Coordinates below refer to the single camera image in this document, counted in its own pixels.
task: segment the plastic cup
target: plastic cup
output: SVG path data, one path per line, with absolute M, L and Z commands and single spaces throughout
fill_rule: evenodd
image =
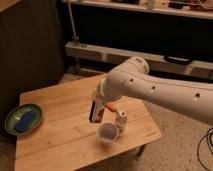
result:
M 118 138 L 118 128 L 113 123 L 103 123 L 98 129 L 98 138 L 104 145 L 112 144 Z

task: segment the wooden table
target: wooden table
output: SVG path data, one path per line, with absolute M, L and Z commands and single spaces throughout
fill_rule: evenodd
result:
M 6 10 L 7 8 L 15 5 L 21 0 L 0 0 L 0 12 Z
M 90 124 L 91 93 L 104 75 L 85 78 L 21 94 L 21 104 L 35 103 L 43 122 L 33 133 L 18 137 L 16 171 L 70 171 L 99 162 L 160 138 L 161 132 L 143 101 L 123 97 L 116 105 L 127 112 L 122 137 L 109 147 L 96 135 L 100 124 Z M 103 122 L 114 120 L 105 111 Z

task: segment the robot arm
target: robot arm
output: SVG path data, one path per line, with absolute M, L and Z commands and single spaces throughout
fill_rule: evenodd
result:
M 112 69 L 96 88 L 90 122 L 101 122 L 105 104 L 122 95 L 144 99 L 213 125 L 213 85 L 147 75 L 149 66 L 132 57 Z

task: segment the small white bottle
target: small white bottle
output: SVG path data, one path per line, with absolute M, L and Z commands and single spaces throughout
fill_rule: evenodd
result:
M 126 122 L 127 122 L 127 116 L 124 111 L 118 111 L 116 112 L 117 116 L 115 118 L 115 125 L 119 130 L 119 135 L 121 135 L 124 132 Z

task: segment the tiled floor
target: tiled floor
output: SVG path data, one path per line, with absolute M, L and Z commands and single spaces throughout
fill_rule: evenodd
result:
M 84 71 L 75 76 L 68 71 L 61 83 L 89 76 Z M 157 105 L 145 102 L 149 112 L 160 127 L 163 138 L 146 146 L 141 158 L 132 157 L 136 150 L 115 156 L 111 159 L 88 166 L 81 171 L 202 171 L 197 160 L 197 145 L 200 138 L 209 128 L 201 122 L 192 120 Z M 206 142 L 201 144 L 201 159 L 210 170 L 213 170 L 213 157 L 207 149 Z M 0 171 L 13 171 L 15 147 L 0 138 Z

